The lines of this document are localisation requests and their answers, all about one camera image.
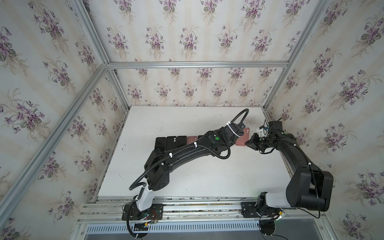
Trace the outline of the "pink phone case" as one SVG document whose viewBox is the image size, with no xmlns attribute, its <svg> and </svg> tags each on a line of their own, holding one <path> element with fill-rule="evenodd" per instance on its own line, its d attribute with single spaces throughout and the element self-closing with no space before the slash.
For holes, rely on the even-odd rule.
<svg viewBox="0 0 384 240">
<path fill-rule="evenodd" d="M 197 136 L 188 136 L 187 137 L 187 144 L 193 144 L 194 142 L 196 142 L 198 140 L 198 137 Z"/>
</svg>

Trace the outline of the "pink-cased phone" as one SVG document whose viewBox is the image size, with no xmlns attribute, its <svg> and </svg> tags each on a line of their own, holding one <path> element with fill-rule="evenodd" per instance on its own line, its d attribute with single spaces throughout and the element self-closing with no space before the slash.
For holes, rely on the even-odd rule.
<svg viewBox="0 0 384 240">
<path fill-rule="evenodd" d="M 183 146 L 186 146 L 188 142 L 187 136 L 177 136 L 177 148 L 181 148 Z"/>
</svg>

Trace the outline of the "black phone case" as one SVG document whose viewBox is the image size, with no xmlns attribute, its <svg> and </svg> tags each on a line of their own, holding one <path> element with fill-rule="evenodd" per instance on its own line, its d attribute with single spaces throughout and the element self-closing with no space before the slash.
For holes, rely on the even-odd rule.
<svg viewBox="0 0 384 240">
<path fill-rule="evenodd" d="M 177 137 L 176 136 L 169 136 L 166 137 L 166 151 L 171 151 L 177 148 Z"/>
</svg>

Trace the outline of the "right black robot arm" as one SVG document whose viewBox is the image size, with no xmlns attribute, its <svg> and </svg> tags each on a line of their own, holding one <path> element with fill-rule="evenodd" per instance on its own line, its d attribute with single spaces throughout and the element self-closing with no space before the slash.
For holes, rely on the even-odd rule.
<svg viewBox="0 0 384 240">
<path fill-rule="evenodd" d="M 329 209 L 334 177 L 321 170 L 299 146 L 292 134 L 283 130 L 281 121 L 270 121 L 264 136 L 254 133 L 245 145 L 260 154 L 267 149 L 279 151 L 293 171 L 286 189 L 279 193 L 263 192 L 258 197 L 256 209 L 260 215 L 284 208 L 307 209 L 326 212 Z"/>
</svg>

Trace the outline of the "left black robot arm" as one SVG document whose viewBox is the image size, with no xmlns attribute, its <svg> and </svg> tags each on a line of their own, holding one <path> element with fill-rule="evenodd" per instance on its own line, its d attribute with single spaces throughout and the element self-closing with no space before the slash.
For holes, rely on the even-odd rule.
<svg viewBox="0 0 384 240">
<path fill-rule="evenodd" d="M 133 190 L 142 187 L 136 200 L 136 206 L 140 212 L 148 210 L 152 206 L 155 191 L 166 187 L 170 182 L 170 173 L 178 167 L 197 158 L 213 156 L 226 160 L 231 155 L 231 146 L 244 135 L 244 123 L 228 122 L 226 126 L 213 131 L 208 131 L 195 142 L 183 147 L 161 151 L 153 150 L 141 174 L 129 187 Z"/>
</svg>

